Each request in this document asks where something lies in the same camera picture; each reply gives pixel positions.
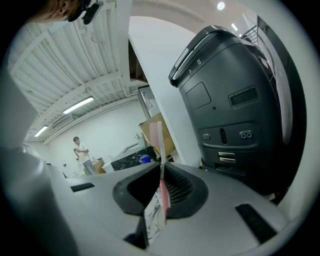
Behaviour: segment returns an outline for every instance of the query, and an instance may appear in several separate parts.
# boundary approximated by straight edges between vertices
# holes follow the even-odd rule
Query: vent grille
[[[52,128],[52,130],[58,131],[59,129],[61,129],[64,126],[63,124],[69,123],[69,121],[73,121],[77,118],[79,118],[79,116],[77,116],[76,114],[65,114],[62,117],[55,120],[52,123],[51,128]]]

